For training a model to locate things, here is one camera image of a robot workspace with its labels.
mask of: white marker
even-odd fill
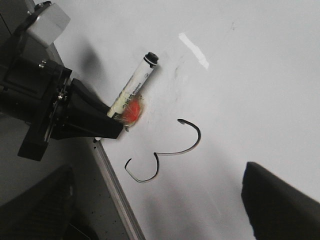
[[[154,67],[158,63],[158,59],[158,56],[152,52],[148,52],[148,54],[144,56],[139,66],[136,68],[133,75],[114,101],[113,105],[110,107],[107,113],[109,118],[114,119],[124,112],[130,100],[139,92],[142,85],[154,70]]]

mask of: black marker cap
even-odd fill
[[[144,58],[152,65],[157,65],[159,60],[158,56],[155,55],[153,52],[148,52],[148,54],[146,54]]]

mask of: black mechanical part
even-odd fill
[[[0,10],[0,31],[6,37],[0,45],[0,112],[30,123],[18,155],[40,161],[50,137],[116,139],[123,125],[107,116],[109,107],[79,80],[70,81],[72,71],[56,62],[58,54],[28,35],[28,28],[51,2],[38,4],[27,14],[25,1],[17,0],[19,8],[25,8],[25,20],[19,25],[6,21],[11,20],[6,10],[14,9],[4,2],[0,0],[0,7],[5,7]]]

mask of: whiteboard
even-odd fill
[[[320,2],[57,0],[64,64],[112,105],[151,51],[159,65],[129,132],[103,139],[146,239],[254,239],[242,200],[257,162],[320,201]],[[184,155],[153,152],[200,145]]]

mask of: gray floor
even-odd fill
[[[71,164],[82,220],[101,240],[129,239],[89,149],[88,139],[50,140],[42,161],[17,156],[28,130],[23,122],[0,114],[0,205],[10,201],[63,164]]]

